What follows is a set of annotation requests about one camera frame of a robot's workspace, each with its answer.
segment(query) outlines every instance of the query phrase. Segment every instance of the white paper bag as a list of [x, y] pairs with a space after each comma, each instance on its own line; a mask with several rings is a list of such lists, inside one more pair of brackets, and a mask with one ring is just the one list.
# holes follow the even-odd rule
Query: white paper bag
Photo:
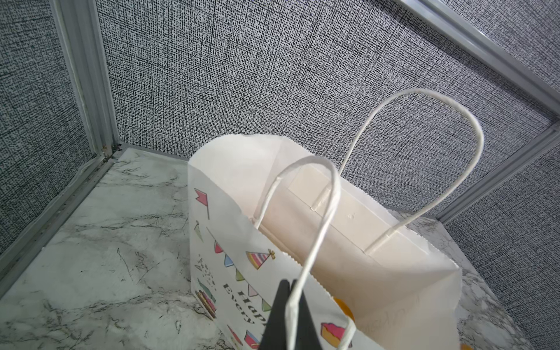
[[[395, 97], [372, 112], [358, 137]], [[453, 107], [465, 114], [464, 107]], [[479, 138], [476, 159], [454, 187], [481, 151]], [[310, 154], [285, 137], [227, 135], [204, 145], [189, 161], [192, 290], [237, 348], [258, 347], [278, 283], [297, 278], [301, 267], [293, 259], [303, 263], [316, 237], [329, 175], [313, 165], [282, 180], [260, 232], [250, 221], [276, 175]], [[323, 349], [334, 349], [348, 324], [330, 295], [342, 299], [356, 318], [353, 348], [459, 348], [454, 318], [459, 267], [406, 227], [387, 233], [398, 221], [362, 190], [341, 182], [338, 212], [312, 269], [314, 278], [304, 288]]]
[[[233, 136], [231, 140], [239, 146], [243, 142], [236, 142], [237, 137]], [[255, 229], [236, 201], [213, 182], [208, 173], [201, 171], [212, 167], [205, 167], [208, 163], [205, 160], [221, 161], [212, 153], [213, 150], [220, 152], [220, 140], [228, 138], [222, 137], [206, 144], [189, 161], [191, 286], [209, 317], [215, 320], [233, 346], [257, 349], [278, 284], [282, 279], [301, 279], [302, 268]], [[332, 169], [338, 178], [334, 165]], [[214, 175], [224, 171], [239, 174], [236, 170], [226, 167]], [[250, 184], [244, 188], [247, 192], [240, 192], [241, 195], [257, 190]], [[244, 200], [251, 197], [256, 204], [256, 196], [238, 199], [247, 203]], [[334, 210], [335, 207], [330, 210], [331, 217]], [[337, 348], [343, 340], [348, 318], [313, 278], [308, 278], [304, 291], [321, 346], [324, 349]], [[354, 334], [351, 347], [382, 349], [362, 333]]]

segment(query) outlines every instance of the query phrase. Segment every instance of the bunting flag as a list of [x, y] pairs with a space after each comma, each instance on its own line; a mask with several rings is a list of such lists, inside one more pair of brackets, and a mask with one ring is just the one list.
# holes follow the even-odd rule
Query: bunting flag
[[241, 341], [241, 339], [239, 339], [239, 337], [237, 336], [237, 334], [235, 334], [234, 330], [231, 329], [231, 327], [230, 327], [229, 325], [228, 325], [227, 327], [230, 329], [230, 332], [231, 332], [231, 334], [234, 336], [235, 340], [236, 340], [237, 342], [239, 342], [241, 345], [243, 345], [243, 342]]
[[202, 284], [200, 279], [197, 278], [197, 281], [198, 281], [198, 284], [200, 285], [200, 287], [202, 288], [201, 291], [197, 291], [197, 297], [200, 300], [200, 302], [202, 303], [202, 305], [204, 306], [204, 308], [206, 309], [206, 311], [208, 311], [210, 316], [213, 319], [215, 319], [216, 318], [216, 306], [214, 304], [216, 303], [216, 299], [212, 295], [212, 292], [210, 292], [210, 290], [205, 285]]
[[245, 280], [245, 277], [243, 277], [243, 275], [241, 274], [241, 272], [239, 272], [238, 269], [235, 269], [235, 280], [238, 282]]
[[258, 349], [260, 345], [260, 341], [257, 340], [256, 337], [252, 335], [251, 332], [249, 331], [246, 331], [245, 333], [245, 343], [247, 343], [247, 345], [251, 349]]
[[247, 283], [247, 285], [248, 285], [248, 288], [247, 288], [247, 295], [248, 295], [248, 296], [254, 297], [254, 296], [259, 295], [259, 294], [256, 292], [256, 290], [255, 290], [253, 287], [251, 287], [250, 284]]
[[219, 254], [219, 253], [222, 253], [222, 252], [223, 252], [223, 249], [218, 244], [218, 241], [214, 241], [214, 253]]
[[268, 305], [268, 303], [264, 301], [264, 299], [263, 302], [261, 303], [261, 308], [263, 309], [264, 312], [272, 310], [272, 307]]
[[194, 226], [194, 232], [196, 232], [198, 238], [200, 238], [200, 240], [204, 242], [204, 240], [202, 239], [202, 234], [200, 234], [200, 228], [198, 227], [198, 221], [197, 221], [196, 226]]
[[251, 264], [255, 267], [255, 269], [259, 269], [263, 263], [265, 261], [267, 261], [267, 259], [269, 258], [269, 256], [272, 257], [272, 259], [275, 259], [276, 257], [274, 256], [274, 252], [271, 251], [270, 249], [268, 250], [268, 254], [267, 253], [255, 253], [253, 251], [246, 251], [245, 252], [247, 254], [247, 258], [249, 259], [249, 261], [251, 262]]
[[226, 254], [226, 258], [223, 260], [223, 264], [224, 264], [226, 267], [230, 267], [230, 266], [233, 266], [233, 265], [234, 265], [234, 262], [231, 261], [230, 257], [227, 256], [227, 254]]
[[195, 199], [198, 202], [204, 204], [204, 206], [206, 207], [206, 212], [208, 213], [208, 219], [210, 220], [210, 209], [208, 208], [208, 195], [202, 192], [201, 190], [194, 189], [194, 191], [197, 193], [198, 196]]
[[335, 325], [334, 323], [321, 323], [321, 337], [325, 339], [333, 347], [338, 348], [345, 329]]

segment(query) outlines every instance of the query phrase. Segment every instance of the white marble floor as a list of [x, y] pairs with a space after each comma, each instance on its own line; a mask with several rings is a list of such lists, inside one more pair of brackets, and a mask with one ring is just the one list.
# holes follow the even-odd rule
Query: white marble floor
[[[186, 193], [186, 162], [128, 149], [0, 300], [0, 349], [229, 349], [190, 292]], [[461, 341], [531, 349], [443, 225], [412, 228], [463, 267]]]
[[[391, 211], [398, 219], [409, 214]], [[407, 227], [426, 238], [463, 270], [463, 294], [455, 316], [463, 344], [475, 350], [532, 350], [520, 329], [438, 220], [419, 218]]]

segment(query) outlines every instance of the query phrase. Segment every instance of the gray textured wall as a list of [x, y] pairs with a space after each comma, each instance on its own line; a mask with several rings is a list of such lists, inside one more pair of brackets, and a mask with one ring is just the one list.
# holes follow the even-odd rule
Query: gray textured wall
[[560, 1], [443, 2], [560, 91]]
[[[189, 157], [228, 133], [289, 136], [340, 164], [367, 114], [425, 87], [471, 109], [487, 135], [455, 196], [554, 116], [391, 0], [97, 0], [120, 139]], [[467, 165], [458, 113], [409, 96], [371, 123], [343, 176], [386, 206], [418, 210]]]
[[0, 254], [92, 159], [48, 0], [0, 3]]
[[560, 145], [445, 225], [537, 350], [560, 349]]

